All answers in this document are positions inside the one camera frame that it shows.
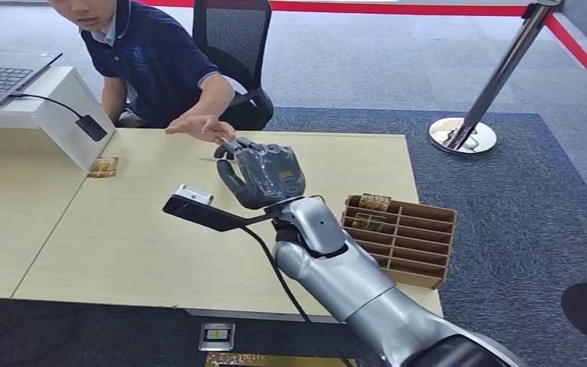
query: black cable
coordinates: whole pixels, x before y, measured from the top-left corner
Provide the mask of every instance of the black cable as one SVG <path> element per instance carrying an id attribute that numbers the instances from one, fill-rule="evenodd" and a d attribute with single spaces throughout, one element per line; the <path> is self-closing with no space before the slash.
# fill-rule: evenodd
<path id="1" fill-rule="evenodd" d="M 55 99 L 52 99 L 52 98 L 48 98 L 48 97 L 44 97 L 44 96 L 37 96 L 37 95 L 34 95 L 34 94 L 19 93 L 19 92 L 12 93 L 10 95 L 10 97 L 15 97 L 15 98 L 31 97 L 31 98 L 43 99 L 44 101 L 52 102 L 52 103 L 55 103 L 56 105 L 59 105 L 59 106 L 64 107 L 65 109 L 68 109 L 69 111 L 71 111 L 72 113 L 74 113 L 75 116 L 77 116 L 78 119 L 81 119 L 83 117 L 82 115 L 80 115 L 79 113 L 77 113 L 76 110 L 74 110 L 74 109 L 70 108 L 69 106 L 63 104 L 62 102 L 58 102 L 58 101 L 56 101 Z"/>
<path id="2" fill-rule="evenodd" d="M 312 195 L 312 196 L 310 196 L 310 197 L 319 197 L 319 198 L 320 198 L 320 199 L 321 199 L 321 200 L 322 200 L 324 203 L 326 203 L 326 202 L 325 202 L 325 198 L 324 198 L 324 197 L 322 197 L 322 196 L 320 196 L 320 195 Z"/>
<path id="3" fill-rule="evenodd" d="M 269 264 L 271 264 L 271 268 L 273 268 L 275 276 L 277 277 L 278 281 L 280 282 L 280 285 L 282 286 L 284 293 L 287 294 L 287 296 L 289 297 L 289 300 L 291 300 L 291 303 L 293 304 L 293 306 L 296 307 L 296 310 L 298 310 L 298 313 L 301 315 L 303 320 L 305 320 L 306 323 L 314 323 L 310 319 L 310 317 L 307 315 L 307 312 L 305 312 L 305 310 L 303 310 L 303 307 L 300 306 L 300 303 L 296 299 L 296 296 L 294 296 L 294 293 L 291 292 L 289 285 L 287 285 L 287 282 L 284 280 L 282 273 L 280 273 L 280 269 L 277 267 L 277 264 L 275 263 L 275 259 L 273 259 L 273 255 L 271 254 L 271 251 L 269 251 L 267 244 L 264 243 L 264 240 L 257 233 L 251 231 L 248 227 L 242 227 L 242 231 L 248 233 L 249 236 L 253 237 L 253 239 L 255 239 L 255 241 L 257 241 L 260 244 L 260 247 L 262 247 L 262 251 L 267 256 L 267 259 L 269 260 Z M 339 354 L 339 358 L 341 359 L 341 362 L 343 362 L 345 367 L 354 367 L 352 365 L 352 363 L 350 363 L 350 361 L 346 357 L 343 356 L 343 354 L 340 352 L 338 347 L 335 346 L 334 349 Z"/>

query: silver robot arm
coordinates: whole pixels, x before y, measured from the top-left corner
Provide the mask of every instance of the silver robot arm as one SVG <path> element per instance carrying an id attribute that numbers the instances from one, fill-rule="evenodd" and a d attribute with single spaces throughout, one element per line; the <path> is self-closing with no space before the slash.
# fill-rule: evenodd
<path id="1" fill-rule="evenodd" d="M 300 234 L 299 242 L 276 243 L 278 267 L 391 366 L 525 366 L 501 344 L 404 295 L 323 202 L 305 197 L 287 203 L 275 221 L 280 231 L 292 226 Z"/>
<path id="2" fill-rule="evenodd" d="M 501 344 L 438 317 L 397 289 L 323 201 L 303 196 L 305 178 L 290 148 L 239 138 L 220 147 L 215 157 L 220 177 L 238 201 L 264 209 L 265 215 L 244 219 L 223 212 L 210 206 L 210 195 L 188 187 L 168 200 L 164 212 L 218 231 L 272 220 L 279 269 L 390 366 L 525 366 Z M 228 159 L 237 161 L 244 180 Z"/>

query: navy polo shirt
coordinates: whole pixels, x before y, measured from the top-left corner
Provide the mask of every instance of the navy polo shirt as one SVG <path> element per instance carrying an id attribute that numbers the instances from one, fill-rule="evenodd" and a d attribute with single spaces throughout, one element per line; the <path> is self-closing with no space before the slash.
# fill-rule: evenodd
<path id="1" fill-rule="evenodd" d="M 201 81 L 217 67 L 183 26 L 165 12 L 140 2 L 118 0 L 113 46 L 82 31 L 103 76 L 127 82 L 138 94 L 129 108 L 147 128 L 166 128 L 199 100 Z"/>

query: gold card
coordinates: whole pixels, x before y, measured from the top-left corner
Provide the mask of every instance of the gold card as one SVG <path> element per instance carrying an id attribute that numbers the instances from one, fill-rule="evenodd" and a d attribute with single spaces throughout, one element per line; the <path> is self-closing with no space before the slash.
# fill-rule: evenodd
<path id="1" fill-rule="evenodd" d="M 370 214 L 356 213 L 355 219 L 352 221 L 352 228 L 381 232 L 384 230 L 385 223 L 386 219 L 383 216 L 372 216 Z"/>
<path id="2" fill-rule="evenodd" d="M 378 210 L 385 212 L 391 205 L 392 198 L 389 196 L 373 195 L 371 193 L 364 193 L 358 201 L 358 206 L 364 209 Z"/>
<path id="3" fill-rule="evenodd" d="M 115 177 L 118 172 L 118 157 L 98 158 L 93 162 L 91 171 L 86 176 L 89 178 Z"/>
<path id="4" fill-rule="evenodd" d="M 354 359 L 349 361 L 354 367 L 358 367 Z M 345 365 L 338 358 L 210 352 L 206 360 L 206 367 L 345 367 Z"/>

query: blue carpet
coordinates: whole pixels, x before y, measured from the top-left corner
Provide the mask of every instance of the blue carpet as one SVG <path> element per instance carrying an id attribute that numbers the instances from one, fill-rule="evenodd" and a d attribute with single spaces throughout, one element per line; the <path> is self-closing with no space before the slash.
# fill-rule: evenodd
<path id="1" fill-rule="evenodd" d="M 430 123 L 454 115 L 282 108 L 268 129 L 405 134 L 420 200 L 459 211 L 441 289 L 446 317 L 533 367 L 587 367 L 587 338 L 559 305 L 568 286 L 587 282 L 586 185 L 538 115 L 489 114 L 500 141 L 477 158 L 427 141 Z M 180 310 L 0 300 L 0 367 L 203 366 L 204 320 Z M 236 352 L 332 356 L 333 339 L 361 367 L 382 365 L 344 326 L 237 322 Z"/>
<path id="2" fill-rule="evenodd" d="M 422 203 L 459 212 L 445 316 L 506 344 L 534 366 L 587 366 L 587 338 L 562 292 L 587 282 L 587 186 L 539 115 L 490 113 L 498 146 L 476 158 L 427 140 L 452 112 L 278 109 L 269 129 L 407 136 Z"/>

